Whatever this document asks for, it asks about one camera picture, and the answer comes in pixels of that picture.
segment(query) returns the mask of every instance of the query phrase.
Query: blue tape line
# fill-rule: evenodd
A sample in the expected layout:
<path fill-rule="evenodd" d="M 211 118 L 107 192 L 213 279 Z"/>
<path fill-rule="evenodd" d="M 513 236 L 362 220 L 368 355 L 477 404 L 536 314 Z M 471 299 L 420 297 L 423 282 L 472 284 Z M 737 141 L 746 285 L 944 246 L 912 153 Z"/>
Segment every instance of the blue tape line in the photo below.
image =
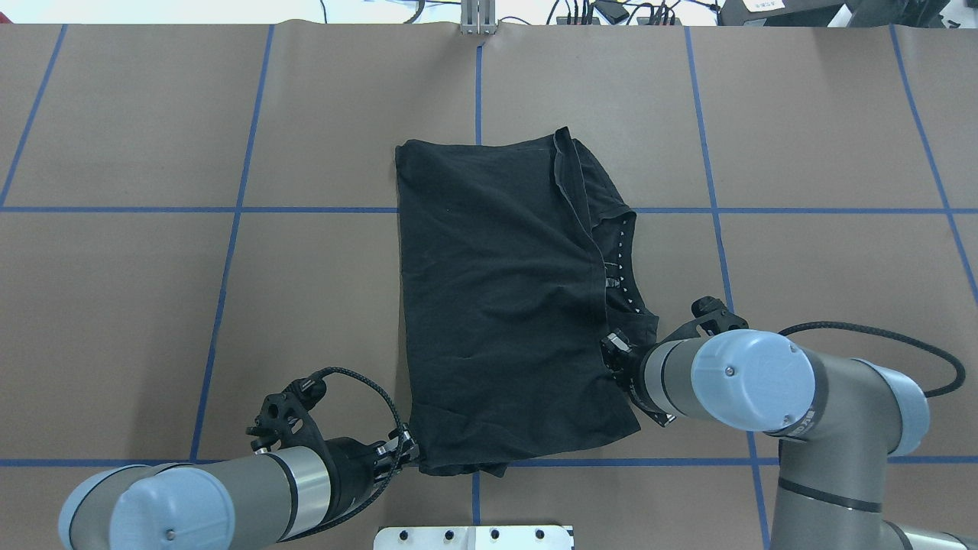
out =
<path fill-rule="evenodd" d="M 41 99 L 44 97 L 44 91 L 48 88 L 48 81 L 51 79 L 51 73 L 55 69 L 55 62 L 58 60 L 61 46 L 65 42 L 66 33 L 67 25 L 63 24 L 61 32 L 58 33 L 58 40 L 55 42 L 55 49 L 51 52 L 51 59 L 48 60 L 48 67 L 44 70 L 44 77 L 41 78 L 41 85 L 37 88 L 37 95 L 34 96 L 34 104 L 30 107 L 30 113 L 27 115 L 27 122 L 23 125 L 21 140 L 18 142 L 17 150 L 14 152 L 14 159 L 10 162 L 10 169 L 7 170 L 7 179 L 4 181 L 3 190 L 0 190 L 0 206 L 7 202 L 7 194 L 10 193 L 10 186 L 14 183 L 14 174 L 17 173 L 17 164 L 21 161 L 21 154 L 23 153 L 23 147 L 27 144 L 30 127 L 34 125 L 37 110 L 41 107 Z"/>
<path fill-rule="evenodd" d="M 234 212 L 233 206 L 3 206 L 4 212 L 28 213 L 199 213 Z"/>
<path fill-rule="evenodd" d="M 717 190 L 713 182 L 713 165 L 710 162 L 710 148 L 706 142 L 706 122 L 703 120 L 703 106 L 699 95 L 699 80 L 696 78 L 696 60 L 692 48 L 692 33 L 689 27 L 683 27 L 686 35 L 686 52 L 689 57 L 689 79 L 692 83 L 692 99 L 696 107 L 696 124 L 699 126 L 699 143 L 703 150 L 703 168 L 706 170 L 706 188 L 710 194 L 710 210 L 713 215 L 713 232 L 717 239 L 717 254 L 720 257 L 720 273 L 724 280 L 724 296 L 730 311 L 734 307 L 734 292 L 731 289 L 730 270 L 727 266 L 727 251 L 724 247 L 723 229 L 720 225 L 720 209 L 717 204 Z M 761 540 L 764 547 L 771 545 L 768 533 L 768 514 L 764 503 L 764 490 L 761 487 L 761 469 L 757 458 L 757 448 L 754 445 L 754 434 L 747 433 L 747 448 L 750 451 L 750 470 L 754 478 L 754 497 L 757 500 L 757 517 L 761 526 Z"/>
<path fill-rule="evenodd" d="M 235 206 L 235 219 L 231 224 L 231 237 L 228 239 L 228 253 L 224 258 L 224 272 L 221 275 L 221 290 L 217 297 L 217 311 L 214 314 L 214 326 L 210 332 L 210 347 L 207 350 L 207 363 L 203 370 L 203 384 L 200 387 L 200 403 L 197 409 L 197 420 L 194 424 L 194 439 L 190 447 L 190 459 L 197 460 L 200 451 L 200 433 L 203 431 L 203 416 L 207 409 L 207 397 L 210 393 L 210 379 L 214 372 L 214 357 L 217 354 L 217 335 L 221 329 L 224 316 L 224 303 L 228 294 L 228 276 L 231 273 L 231 261 L 235 255 L 235 244 L 238 240 L 238 228 L 241 225 L 242 207 L 245 203 L 247 176 L 251 165 L 251 151 L 254 148 L 254 136 L 258 130 L 258 118 L 261 115 L 261 98 L 265 89 L 265 76 L 268 74 L 268 59 L 272 51 L 272 37 L 275 36 L 275 26 L 268 25 L 268 37 L 265 39 L 265 56 L 261 62 L 261 75 L 258 77 L 258 91 L 254 98 L 254 112 L 251 114 L 251 128 L 248 131 L 247 148 L 244 150 L 244 167 L 242 181 L 238 188 L 238 203 Z"/>
<path fill-rule="evenodd" d="M 706 170 L 706 189 L 710 194 L 710 213 L 713 214 L 713 232 L 717 238 L 717 253 L 720 255 L 720 274 L 724 279 L 724 294 L 727 307 L 734 311 L 734 296 L 731 292 L 730 272 L 727 269 L 727 250 L 724 248 L 723 229 L 720 227 L 720 211 L 717 207 L 717 190 L 713 185 L 713 165 L 710 162 L 710 148 L 706 143 L 706 123 L 703 121 L 703 106 L 699 97 L 699 80 L 696 78 L 696 60 L 692 52 L 692 34 L 684 26 L 686 34 L 686 53 L 689 58 L 689 79 L 692 83 L 692 100 L 696 107 L 696 125 L 699 126 L 699 144 L 703 150 L 703 168 Z"/>
<path fill-rule="evenodd" d="M 684 206 L 660 206 L 660 207 L 638 207 L 632 208 L 639 214 L 709 214 L 713 213 L 713 208 L 684 207 Z"/>
<path fill-rule="evenodd" d="M 892 456 L 890 464 L 978 464 L 978 456 Z"/>
<path fill-rule="evenodd" d="M 482 42 L 475 48 L 475 145 L 482 145 Z"/>
<path fill-rule="evenodd" d="M 832 207 L 738 207 L 720 206 L 722 214 L 943 214 L 943 208 L 832 208 Z"/>
<path fill-rule="evenodd" d="M 897 56 L 897 68 L 900 70 L 900 79 L 904 82 L 904 91 L 907 93 L 907 102 L 911 106 L 913 123 L 916 124 L 917 133 L 920 134 L 920 143 L 923 144 L 923 152 L 927 156 L 927 163 L 930 165 L 930 173 L 934 176 L 934 183 L 937 185 L 937 193 L 941 196 L 941 204 L 944 205 L 944 213 L 948 217 L 948 224 L 951 226 L 951 234 L 955 238 L 957 254 L 961 258 L 964 266 L 964 275 L 971 286 L 971 296 L 978 304 L 978 285 L 975 283 L 975 276 L 971 270 L 971 262 L 968 261 L 968 254 L 964 250 L 964 243 L 961 241 L 961 234 L 957 230 L 955 216 L 951 211 L 951 203 L 948 201 L 948 193 L 944 189 L 944 182 L 941 180 L 941 172 L 937 169 L 937 162 L 934 161 L 934 153 L 930 149 L 930 140 L 927 139 L 927 132 L 923 129 L 923 122 L 920 120 L 920 113 L 917 111 L 916 101 L 911 91 L 911 82 L 907 78 L 907 68 L 904 67 L 904 56 L 900 51 L 900 40 L 897 38 L 897 28 L 890 24 L 890 40 L 893 42 L 893 53 Z"/>
<path fill-rule="evenodd" d="M 482 525 L 481 485 L 482 479 L 479 476 L 479 473 L 476 472 L 472 474 L 472 524 L 474 526 Z"/>
<path fill-rule="evenodd" d="M 750 466 L 750 458 L 534 458 L 510 464 L 511 468 L 656 468 L 695 466 Z"/>
<path fill-rule="evenodd" d="M 770 548 L 771 533 L 768 531 L 768 507 L 764 501 L 764 487 L 761 485 L 761 460 L 757 457 L 757 444 L 754 441 L 754 433 L 746 433 L 747 450 L 750 452 L 750 473 L 754 478 L 754 498 L 757 500 L 757 518 L 761 523 L 761 540 L 764 542 L 765 548 Z"/>
<path fill-rule="evenodd" d="M 245 206 L 254 213 L 396 214 L 397 206 Z"/>

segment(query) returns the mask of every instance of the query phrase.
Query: black device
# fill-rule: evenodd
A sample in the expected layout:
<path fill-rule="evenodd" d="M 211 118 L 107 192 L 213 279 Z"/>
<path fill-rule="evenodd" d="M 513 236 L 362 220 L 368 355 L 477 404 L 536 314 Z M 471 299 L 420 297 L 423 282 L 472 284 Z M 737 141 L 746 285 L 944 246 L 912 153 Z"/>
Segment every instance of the black device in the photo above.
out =
<path fill-rule="evenodd" d="M 782 0 L 783 8 L 751 12 L 744 0 L 728 0 L 717 24 L 724 26 L 827 26 L 845 5 L 841 0 Z"/>
<path fill-rule="evenodd" d="M 611 24 L 619 24 L 628 19 L 628 10 L 615 0 L 598 0 L 594 6 Z"/>

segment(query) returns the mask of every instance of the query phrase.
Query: metal bracket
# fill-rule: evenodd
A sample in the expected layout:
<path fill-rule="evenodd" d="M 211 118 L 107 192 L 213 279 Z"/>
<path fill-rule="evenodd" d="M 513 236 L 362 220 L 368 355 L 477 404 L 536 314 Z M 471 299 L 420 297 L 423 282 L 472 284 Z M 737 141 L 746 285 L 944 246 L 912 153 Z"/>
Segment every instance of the metal bracket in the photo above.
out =
<path fill-rule="evenodd" d="M 573 550 L 571 526 L 385 527 L 374 550 Z"/>
<path fill-rule="evenodd" d="M 462 34 L 496 34 L 496 0 L 462 0 Z"/>

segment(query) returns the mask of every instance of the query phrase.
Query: label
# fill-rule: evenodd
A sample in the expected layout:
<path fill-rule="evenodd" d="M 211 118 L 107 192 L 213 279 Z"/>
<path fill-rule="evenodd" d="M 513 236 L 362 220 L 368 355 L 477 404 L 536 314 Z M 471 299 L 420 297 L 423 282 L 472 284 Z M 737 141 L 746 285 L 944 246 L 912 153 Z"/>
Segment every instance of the label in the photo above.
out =
<path fill-rule="evenodd" d="M 755 14 L 784 9 L 783 0 L 743 0 L 743 5 L 747 7 L 748 12 Z"/>

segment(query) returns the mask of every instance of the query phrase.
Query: black bracket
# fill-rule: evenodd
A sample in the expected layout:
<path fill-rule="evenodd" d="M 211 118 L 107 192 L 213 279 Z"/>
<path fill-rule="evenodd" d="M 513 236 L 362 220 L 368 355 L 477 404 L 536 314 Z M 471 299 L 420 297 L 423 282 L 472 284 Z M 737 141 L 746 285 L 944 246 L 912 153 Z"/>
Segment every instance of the black bracket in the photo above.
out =
<path fill-rule="evenodd" d="M 302 385 L 307 387 L 306 390 L 301 389 Z M 325 394 L 326 383 L 322 380 L 299 379 L 282 392 L 267 395 L 261 411 L 254 418 L 254 426 L 245 430 L 246 434 L 257 437 L 251 442 L 251 450 L 268 450 L 280 442 L 281 448 L 309 447 L 324 461 L 328 460 L 330 453 L 323 435 L 316 421 L 309 416 L 309 409 Z"/>
<path fill-rule="evenodd" d="M 689 309 L 692 311 L 692 316 L 695 319 L 680 326 L 671 335 L 662 339 L 662 342 L 659 344 L 676 340 L 700 338 L 702 335 L 696 330 L 697 327 L 701 327 L 707 336 L 716 336 L 726 331 L 750 328 L 747 325 L 746 319 L 734 315 L 719 298 L 705 296 L 693 302 Z"/>

